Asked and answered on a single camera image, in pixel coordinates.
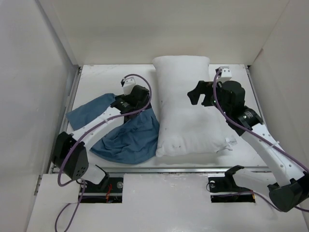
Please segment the white pillow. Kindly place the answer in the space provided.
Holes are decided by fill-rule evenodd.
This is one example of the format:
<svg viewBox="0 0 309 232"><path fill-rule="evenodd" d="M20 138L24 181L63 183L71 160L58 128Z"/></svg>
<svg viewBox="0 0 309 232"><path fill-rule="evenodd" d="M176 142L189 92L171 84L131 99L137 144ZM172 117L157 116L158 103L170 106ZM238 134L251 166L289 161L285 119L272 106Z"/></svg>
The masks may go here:
<svg viewBox="0 0 309 232"><path fill-rule="evenodd" d="M204 56L153 59L160 105L157 157L218 153L236 145L220 112L213 106L192 105L187 96L199 81L210 81L209 65Z"/></svg>

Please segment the blue pillowcase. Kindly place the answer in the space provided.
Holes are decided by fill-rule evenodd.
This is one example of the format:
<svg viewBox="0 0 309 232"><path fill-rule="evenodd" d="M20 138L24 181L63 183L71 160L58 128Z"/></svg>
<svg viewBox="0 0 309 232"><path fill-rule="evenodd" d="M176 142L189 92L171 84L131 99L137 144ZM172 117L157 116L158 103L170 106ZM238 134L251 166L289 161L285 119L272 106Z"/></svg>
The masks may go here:
<svg viewBox="0 0 309 232"><path fill-rule="evenodd" d="M68 112L66 118L78 130L101 115L115 101L107 93ZM110 131L91 148L98 157L116 163L139 164L155 156L159 122L152 108Z"/></svg>

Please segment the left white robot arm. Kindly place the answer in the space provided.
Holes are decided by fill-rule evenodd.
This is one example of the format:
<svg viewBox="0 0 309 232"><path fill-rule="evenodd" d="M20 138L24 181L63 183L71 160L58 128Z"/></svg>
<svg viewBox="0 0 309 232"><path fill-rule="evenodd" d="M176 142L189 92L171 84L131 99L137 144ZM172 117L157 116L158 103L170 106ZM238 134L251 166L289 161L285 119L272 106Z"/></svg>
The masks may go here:
<svg viewBox="0 0 309 232"><path fill-rule="evenodd" d="M109 175L98 165L90 164L87 153L95 143L121 123L126 123L147 109L151 98L151 88L135 85L129 94L117 96L90 123L71 133L60 133L53 152L54 164L59 168L58 185L67 185L61 182L61 175L66 174L71 182L80 179L83 184L91 184L96 191L104 191L108 187Z"/></svg>

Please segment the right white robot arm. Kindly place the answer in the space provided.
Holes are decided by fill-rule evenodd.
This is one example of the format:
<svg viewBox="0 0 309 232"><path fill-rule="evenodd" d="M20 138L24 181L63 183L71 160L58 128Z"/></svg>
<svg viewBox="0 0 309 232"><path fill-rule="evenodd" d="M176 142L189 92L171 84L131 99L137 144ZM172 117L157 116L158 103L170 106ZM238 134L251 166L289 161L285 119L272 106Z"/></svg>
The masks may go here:
<svg viewBox="0 0 309 232"><path fill-rule="evenodd" d="M223 177L210 178L212 193L259 192L267 195L282 212L288 212L308 199L308 168L275 144L261 117L245 105L245 89L240 83L199 81L187 96L191 104L196 105L202 94L205 96L202 105L214 106L223 113L229 127L256 151L271 171L258 174L236 165L225 171Z"/></svg>

